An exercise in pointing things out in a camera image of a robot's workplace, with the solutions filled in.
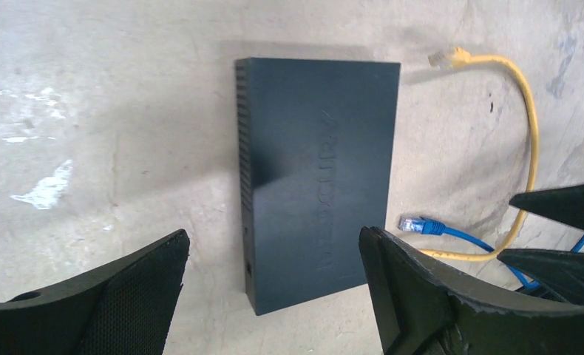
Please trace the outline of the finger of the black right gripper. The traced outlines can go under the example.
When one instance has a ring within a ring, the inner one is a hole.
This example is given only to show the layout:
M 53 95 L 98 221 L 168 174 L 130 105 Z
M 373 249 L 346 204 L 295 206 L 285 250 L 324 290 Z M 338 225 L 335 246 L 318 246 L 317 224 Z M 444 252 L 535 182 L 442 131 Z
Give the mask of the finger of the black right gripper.
M 584 230 L 584 184 L 515 195 L 509 204 L 523 211 Z
M 545 300 L 584 305 L 584 253 L 547 249 L 507 249 L 497 259 L 534 285 L 517 292 Z

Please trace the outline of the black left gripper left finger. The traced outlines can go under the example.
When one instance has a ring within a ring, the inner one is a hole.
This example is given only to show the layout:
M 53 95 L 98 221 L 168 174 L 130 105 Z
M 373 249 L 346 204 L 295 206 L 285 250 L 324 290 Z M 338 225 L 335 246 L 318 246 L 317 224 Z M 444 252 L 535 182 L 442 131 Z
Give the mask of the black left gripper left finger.
M 0 354 L 162 354 L 189 246 L 179 229 L 125 257 L 0 302 Z

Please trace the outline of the black network switch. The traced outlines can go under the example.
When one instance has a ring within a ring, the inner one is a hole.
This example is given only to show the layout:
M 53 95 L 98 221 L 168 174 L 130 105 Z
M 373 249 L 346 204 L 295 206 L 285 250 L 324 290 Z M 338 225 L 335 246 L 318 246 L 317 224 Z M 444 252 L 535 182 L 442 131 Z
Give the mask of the black network switch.
M 386 223 L 401 65 L 235 61 L 245 293 L 258 316 L 366 282 Z

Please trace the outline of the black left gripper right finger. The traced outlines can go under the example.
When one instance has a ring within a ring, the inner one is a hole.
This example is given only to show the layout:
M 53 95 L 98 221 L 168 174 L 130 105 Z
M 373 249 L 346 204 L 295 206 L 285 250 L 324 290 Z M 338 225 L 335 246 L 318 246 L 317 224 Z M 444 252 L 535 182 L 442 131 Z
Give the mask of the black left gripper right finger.
M 489 284 L 377 227 L 359 251 L 385 354 L 584 354 L 584 305 Z

